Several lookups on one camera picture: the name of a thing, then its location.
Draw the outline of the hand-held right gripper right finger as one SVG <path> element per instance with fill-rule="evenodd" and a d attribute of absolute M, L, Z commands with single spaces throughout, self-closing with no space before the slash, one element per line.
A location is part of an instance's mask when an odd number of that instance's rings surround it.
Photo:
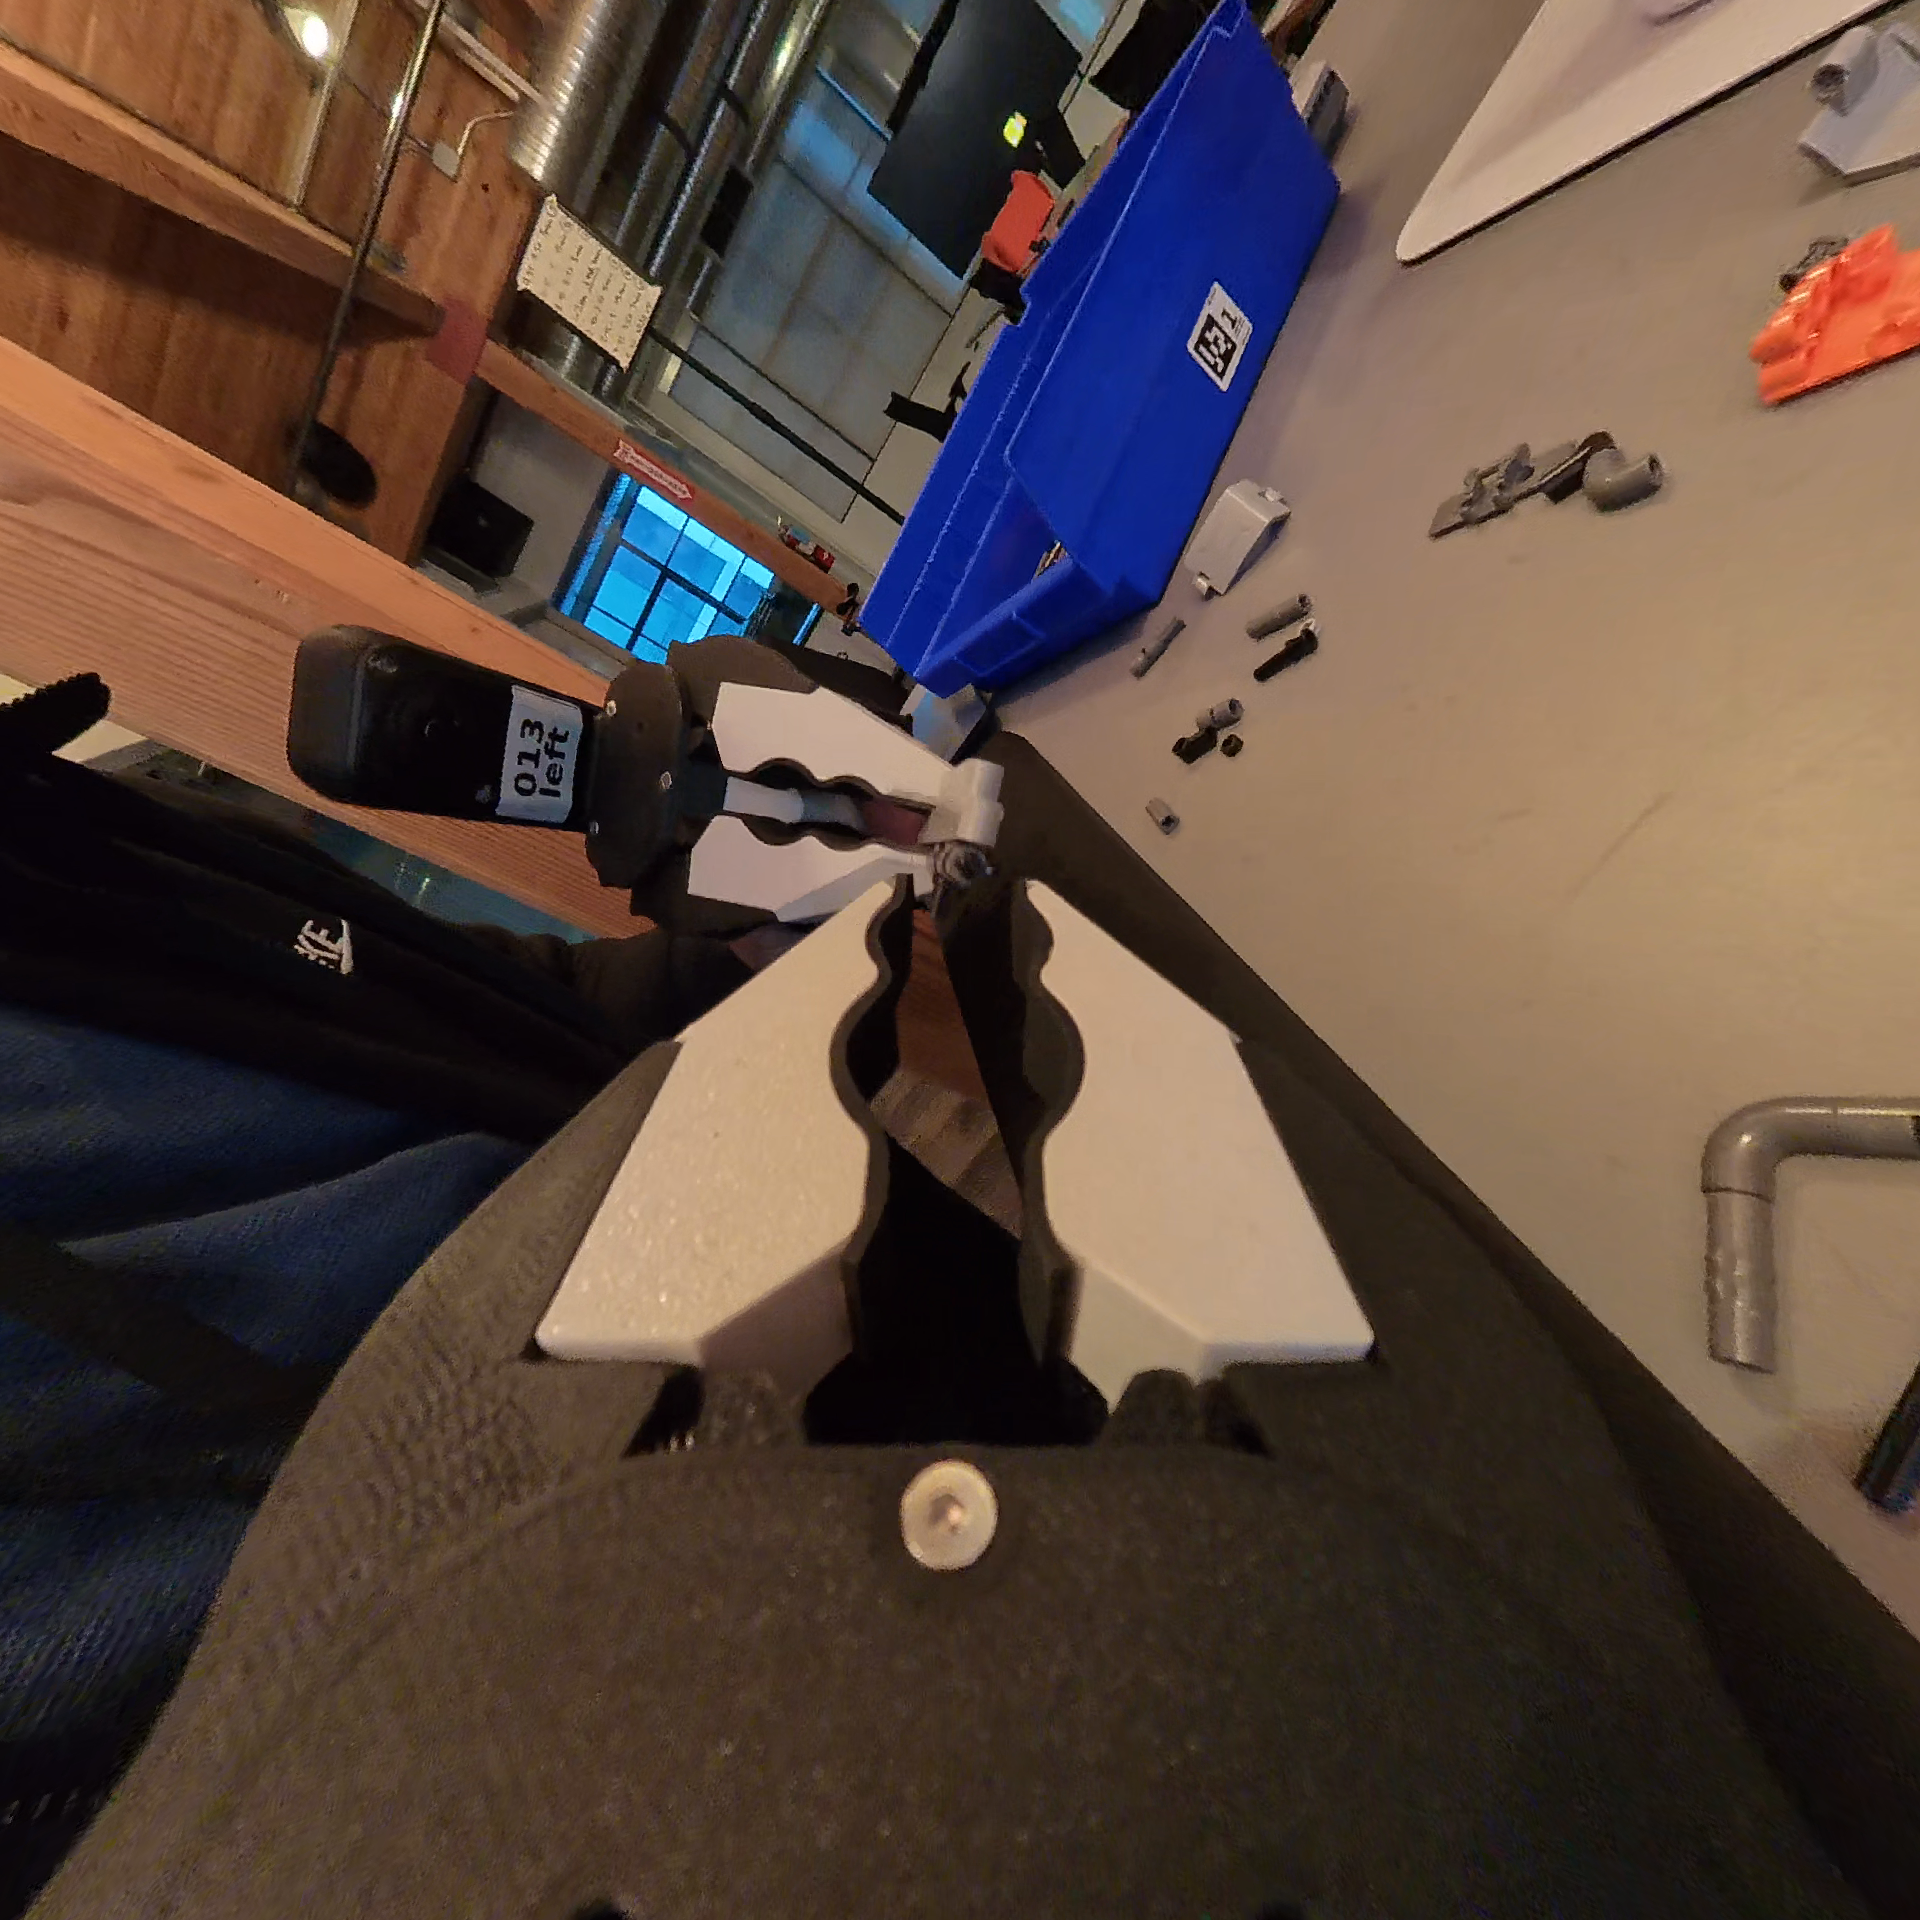
<path fill-rule="evenodd" d="M 1368 1360 L 1376 1331 L 1240 1038 L 1046 883 L 1018 935 L 1046 1336 L 1107 1407 L 1152 1374 Z"/>

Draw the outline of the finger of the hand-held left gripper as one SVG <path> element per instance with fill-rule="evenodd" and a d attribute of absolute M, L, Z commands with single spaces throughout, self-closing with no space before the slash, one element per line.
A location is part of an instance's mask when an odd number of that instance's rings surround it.
<path fill-rule="evenodd" d="M 750 820 L 721 816 L 689 855 L 694 900 L 744 907 L 798 926 L 828 920 L 875 884 L 907 879 L 921 902 L 936 894 L 934 856 L 878 841 L 836 843 L 816 832 L 769 839 Z"/>
<path fill-rule="evenodd" d="M 955 763 L 828 687 L 724 680 L 710 733 L 734 777 L 783 765 L 809 784 L 856 784 L 891 801 L 961 801 L 974 790 L 974 777 Z"/>

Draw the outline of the grey bent rod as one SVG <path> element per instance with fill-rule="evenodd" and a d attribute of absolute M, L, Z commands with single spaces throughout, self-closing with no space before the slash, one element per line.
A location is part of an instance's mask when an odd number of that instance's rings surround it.
<path fill-rule="evenodd" d="M 1758 1375 L 1779 1369 L 1774 1206 L 1780 1168 L 1796 1159 L 1916 1161 L 1916 1094 L 1777 1094 L 1710 1131 L 1699 1166 L 1708 1348 L 1718 1361 Z"/>

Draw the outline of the blue lit window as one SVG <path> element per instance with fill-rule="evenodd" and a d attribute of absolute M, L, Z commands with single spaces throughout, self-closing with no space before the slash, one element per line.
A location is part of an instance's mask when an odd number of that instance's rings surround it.
<path fill-rule="evenodd" d="M 639 660 L 748 632 L 778 575 L 639 478 L 616 470 L 561 577 L 559 612 Z"/>

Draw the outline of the wooden beam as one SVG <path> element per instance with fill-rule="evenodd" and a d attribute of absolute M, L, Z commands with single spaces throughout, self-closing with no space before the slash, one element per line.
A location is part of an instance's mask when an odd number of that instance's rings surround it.
<path fill-rule="evenodd" d="M 99 673 L 114 724 L 427 856 L 599 937 L 644 926 L 576 832 L 350 807 L 287 758 L 298 644 L 332 625 L 404 637 L 592 704 L 606 679 L 3 343 L 3 667 Z"/>

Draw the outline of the black dotted mat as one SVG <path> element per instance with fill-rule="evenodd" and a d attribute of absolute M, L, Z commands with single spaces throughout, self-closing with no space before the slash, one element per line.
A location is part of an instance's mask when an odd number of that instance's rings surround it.
<path fill-rule="evenodd" d="M 1443 1238 L 1570 1361 L 1623 1453 L 1713 1656 L 1800 1808 L 1878 1915 L 1916 1915 L 1916 1635 L 1273 995 L 1024 739 L 1000 732 L 1002 863 L 1043 879 L 1262 1056 L 1304 1177 L 1446 1221 Z"/>

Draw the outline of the light grey toy block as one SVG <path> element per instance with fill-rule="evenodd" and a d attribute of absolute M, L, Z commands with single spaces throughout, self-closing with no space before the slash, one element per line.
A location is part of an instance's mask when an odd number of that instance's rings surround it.
<path fill-rule="evenodd" d="M 1226 487 L 1194 525 L 1185 551 L 1194 590 L 1206 598 L 1230 591 L 1284 531 L 1290 513 L 1284 493 L 1252 478 Z"/>

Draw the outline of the white paper sheet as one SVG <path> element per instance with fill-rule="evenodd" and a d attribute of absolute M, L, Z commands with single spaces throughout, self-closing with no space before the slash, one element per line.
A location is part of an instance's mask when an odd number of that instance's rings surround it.
<path fill-rule="evenodd" d="M 664 288 L 548 195 L 526 236 L 515 291 L 539 302 L 618 367 L 628 367 Z"/>

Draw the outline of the red chair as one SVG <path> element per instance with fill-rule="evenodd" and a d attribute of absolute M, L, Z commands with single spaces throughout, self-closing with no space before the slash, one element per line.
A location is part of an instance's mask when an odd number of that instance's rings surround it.
<path fill-rule="evenodd" d="M 982 240 L 982 265 L 1024 276 L 1038 256 L 1056 197 L 1041 174 L 1016 169 L 1007 201 Z"/>

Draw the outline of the short black toy axle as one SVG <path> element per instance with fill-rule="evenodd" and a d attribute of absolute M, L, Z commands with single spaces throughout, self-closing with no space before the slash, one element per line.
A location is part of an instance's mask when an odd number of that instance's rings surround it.
<path fill-rule="evenodd" d="M 1914 1369 L 1855 1473 L 1859 1495 L 1892 1517 L 1919 1505 L 1919 1400 L 1920 1374 Z"/>

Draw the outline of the white rounded board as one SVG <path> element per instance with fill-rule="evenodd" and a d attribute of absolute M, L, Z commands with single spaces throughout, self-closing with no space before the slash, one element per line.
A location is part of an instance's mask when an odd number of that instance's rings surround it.
<path fill-rule="evenodd" d="M 1414 265 L 1833 40 L 1872 3 L 1547 3 L 1400 231 Z"/>

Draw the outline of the orange toy wedge panel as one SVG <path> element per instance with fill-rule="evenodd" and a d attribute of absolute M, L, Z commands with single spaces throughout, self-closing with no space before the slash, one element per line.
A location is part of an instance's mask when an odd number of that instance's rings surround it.
<path fill-rule="evenodd" d="M 1919 251 L 1860 231 L 1774 305 L 1747 357 L 1760 401 L 1783 405 L 1919 349 Z"/>

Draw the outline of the light grey curved toy panel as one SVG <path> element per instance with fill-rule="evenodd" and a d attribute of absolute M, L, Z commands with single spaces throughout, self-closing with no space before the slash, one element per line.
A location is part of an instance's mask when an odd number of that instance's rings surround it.
<path fill-rule="evenodd" d="M 1810 78 L 1816 118 L 1796 150 L 1846 182 L 1919 164 L 1919 29 L 1904 21 L 1852 28 Z"/>

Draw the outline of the black wall screen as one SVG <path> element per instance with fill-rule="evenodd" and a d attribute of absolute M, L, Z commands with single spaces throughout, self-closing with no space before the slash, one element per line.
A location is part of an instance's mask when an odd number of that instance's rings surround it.
<path fill-rule="evenodd" d="M 1016 172 L 1066 135 L 1082 55 L 1038 3 L 945 3 L 884 120 L 868 197 L 945 272 L 969 275 Z"/>

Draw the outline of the silver air duct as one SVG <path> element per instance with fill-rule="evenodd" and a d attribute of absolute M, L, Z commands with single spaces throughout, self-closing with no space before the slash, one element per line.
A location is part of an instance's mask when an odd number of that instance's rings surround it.
<path fill-rule="evenodd" d="M 666 3 L 564 3 L 536 57 L 536 92 L 518 108 L 510 166 L 532 188 L 576 204 L 609 163 Z"/>

